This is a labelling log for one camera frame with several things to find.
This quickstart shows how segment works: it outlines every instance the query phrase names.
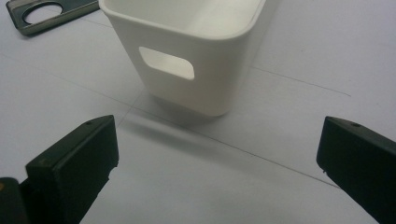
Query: white plastic container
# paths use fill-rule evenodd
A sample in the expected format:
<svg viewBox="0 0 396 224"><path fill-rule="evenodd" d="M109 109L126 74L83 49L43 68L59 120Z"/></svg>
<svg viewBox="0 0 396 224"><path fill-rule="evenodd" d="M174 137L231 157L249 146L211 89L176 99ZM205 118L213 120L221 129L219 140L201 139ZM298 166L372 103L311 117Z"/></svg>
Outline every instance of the white plastic container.
<svg viewBox="0 0 396 224"><path fill-rule="evenodd" d="M227 112L278 0L99 0L148 91Z"/></svg>

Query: bracket hole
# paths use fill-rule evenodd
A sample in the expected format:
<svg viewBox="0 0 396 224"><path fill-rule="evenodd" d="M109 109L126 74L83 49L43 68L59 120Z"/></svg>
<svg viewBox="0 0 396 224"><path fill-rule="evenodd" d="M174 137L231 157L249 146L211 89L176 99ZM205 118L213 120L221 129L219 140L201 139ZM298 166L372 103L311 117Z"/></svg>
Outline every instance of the bracket hole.
<svg viewBox="0 0 396 224"><path fill-rule="evenodd" d="M59 16L62 11L61 5L57 3L42 3L27 9L23 19L29 24L35 24Z"/></svg>

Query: container rim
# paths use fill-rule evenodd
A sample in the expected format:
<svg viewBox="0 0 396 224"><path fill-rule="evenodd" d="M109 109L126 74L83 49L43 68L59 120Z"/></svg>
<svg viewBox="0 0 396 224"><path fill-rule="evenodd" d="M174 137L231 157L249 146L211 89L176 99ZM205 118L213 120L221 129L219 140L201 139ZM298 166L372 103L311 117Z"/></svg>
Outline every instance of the container rim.
<svg viewBox="0 0 396 224"><path fill-rule="evenodd" d="M264 4L268 0L260 1L259 6L256 8L253 17L250 20L250 22L247 24L247 26L245 26L243 29L239 30L238 32L235 32L235 33L232 33L229 35L200 35L200 34L197 34L194 32L184 31L184 30L177 29L177 28L174 28L174 27L171 27L168 25L162 25L158 22L146 21L146 20L138 19L136 17L121 14L121 13L114 11L106 6L106 1L109 1L109 0L98 0L98 1L99 1L99 7L105 12L105 14L108 17L123 19L125 21L129 21L132 23L141 24L141 25L145 25L148 27L152 27L152 28L157 28L157 29L160 29L163 31L171 32L171 33L178 34L178 35L184 35L184 36L188 36L191 38L207 40L207 41L223 41L223 40L236 39L240 36L246 35L254 27L257 19L259 18L260 14L262 12Z"/></svg>

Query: black plastic part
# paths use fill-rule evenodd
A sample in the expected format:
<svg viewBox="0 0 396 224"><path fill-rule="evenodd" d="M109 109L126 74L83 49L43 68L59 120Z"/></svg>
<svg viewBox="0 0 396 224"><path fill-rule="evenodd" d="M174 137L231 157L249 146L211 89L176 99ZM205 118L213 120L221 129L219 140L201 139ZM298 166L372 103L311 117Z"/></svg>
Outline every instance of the black plastic part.
<svg viewBox="0 0 396 224"><path fill-rule="evenodd" d="M114 118L90 120L26 165L48 205L50 223L79 223L117 166Z"/></svg>
<svg viewBox="0 0 396 224"><path fill-rule="evenodd" d="M318 165L379 223L396 223L396 143L357 123L327 117Z"/></svg>
<svg viewBox="0 0 396 224"><path fill-rule="evenodd" d="M29 224L20 185L14 178L0 178L0 223Z"/></svg>
<svg viewBox="0 0 396 224"><path fill-rule="evenodd" d="M85 122L30 161L20 185L0 178L0 224L78 224L118 162L114 117Z"/></svg>

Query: table surface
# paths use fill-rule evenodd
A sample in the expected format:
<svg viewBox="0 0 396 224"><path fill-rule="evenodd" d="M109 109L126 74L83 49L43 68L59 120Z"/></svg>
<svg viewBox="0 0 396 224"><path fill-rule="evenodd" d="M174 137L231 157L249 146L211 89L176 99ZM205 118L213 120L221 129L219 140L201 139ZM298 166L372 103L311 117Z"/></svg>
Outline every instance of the table surface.
<svg viewBox="0 0 396 224"><path fill-rule="evenodd" d="M81 223L376 223L316 155L326 116L396 139L396 1L280 0L219 118L150 96L102 11L24 37L5 4L0 176L113 114L120 165Z"/></svg>

